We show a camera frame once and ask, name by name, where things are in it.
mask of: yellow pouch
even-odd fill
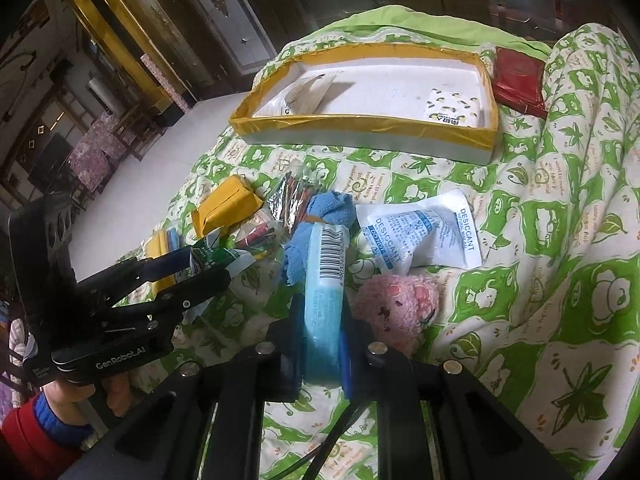
[[[166,231],[164,229],[160,229],[156,231],[156,234],[154,234],[151,240],[146,243],[145,256],[147,258],[157,258],[158,256],[162,256],[168,252],[169,243],[166,239]],[[165,276],[162,280],[153,282],[151,284],[151,291],[153,292],[154,298],[158,292],[165,290],[172,285],[175,285],[175,278],[173,275]]]
[[[262,200],[251,184],[239,175],[223,180],[200,206],[191,211],[191,220],[198,238],[217,227],[224,228],[249,218],[262,207]]]

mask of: tiled floor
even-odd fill
[[[244,95],[197,103],[142,162],[130,156],[120,165],[74,224],[69,251],[78,280],[113,265],[151,234],[198,157],[215,144]]]

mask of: green and white patterned bedsheet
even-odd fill
[[[353,41],[434,43],[393,27],[370,36],[319,31],[286,47],[257,79],[300,51]],[[477,51],[492,70],[495,48]],[[189,212],[212,187],[241,173],[265,194],[293,158],[357,202],[412,202],[462,189],[484,264],[414,269],[442,288],[440,315],[417,358],[458,359],[575,478],[594,479],[640,410],[639,74],[628,45],[608,28],[589,24],[567,35],[546,64],[548,119],[500,107],[502,143],[487,166],[367,149],[248,146],[228,128],[200,157],[162,224],[177,222],[193,240]],[[350,296],[374,272],[364,237],[352,243]],[[216,364],[259,341],[269,322],[287,315],[291,290],[272,294],[272,282],[273,267],[265,265],[236,278],[193,325],[177,329],[175,351],[140,368],[134,382],[150,390],[181,362]],[[312,386],[294,404],[267,405],[261,476],[317,445],[345,405],[340,389]],[[322,478],[376,478],[376,431],[373,406],[339,441]]]

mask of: red sleeve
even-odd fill
[[[42,431],[33,410],[35,398],[9,412],[2,424],[2,434],[34,480],[54,480],[80,458],[82,452],[60,446]]]

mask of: screw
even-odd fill
[[[260,355],[272,354],[275,349],[276,345],[274,345],[271,341],[263,341],[255,346],[255,351]]]
[[[194,361],[189,361],[180,365],[180,375],[182,377],[193,377],[200,371],[200,365]]]
[[[369,343],[369,346],[367,346],[367,348],[369,349],[369,352],[371,352],[373,355],[384,355],[386,354],[386,351],[389,350],[389,348],[384,343],[381,343],[380,341],[374,341],[373,343]]]
[[[448,361],[444,361],[442,365],[444,371],[447,374],[458,375],[462,371],[462,365],[458,361],[454,361],[453,359],[449,359]]]

